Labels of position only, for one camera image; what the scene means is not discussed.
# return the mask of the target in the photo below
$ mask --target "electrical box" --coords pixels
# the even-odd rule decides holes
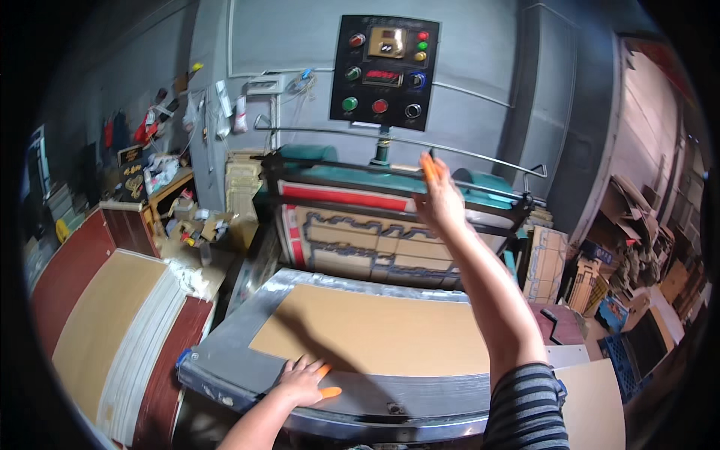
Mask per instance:
[[[247,95],[282,94],[285,90],[285,76],[260,75],[250,78],[247,83]]]
[[[425,131],[440,24],[343,16],[330,118]]]

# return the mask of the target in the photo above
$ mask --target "blue plastic crate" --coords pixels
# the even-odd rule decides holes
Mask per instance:
[[[648,374],[640,382],[635,381],[632,365],[622,342],[622,334],[600,339],[598,344],[600,344],[600,351],[603,352],[603,356],[609,358],[613,363],[615,377],[618,379],[618,386],[620,387],[620,396],[623,404],[625,404],[647,385],[652,379],[652,374]]]

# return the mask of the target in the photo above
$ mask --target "striped shirt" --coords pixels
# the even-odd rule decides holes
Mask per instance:
[[[525,364],[505,374],[490,398],[483,450],[569,449],[561,390],[547,364]]]

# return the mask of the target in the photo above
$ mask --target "digital display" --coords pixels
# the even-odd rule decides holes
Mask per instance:
[[[368,71],[363,77],[363,84],[378,84],[380,86],[400,87],[402,74],[391,71]]]

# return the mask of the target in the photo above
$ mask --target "red cloth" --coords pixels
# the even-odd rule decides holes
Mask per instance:
[[[105,132],[105,148],[112,147],[112,121],[108,120],[104,128]]]

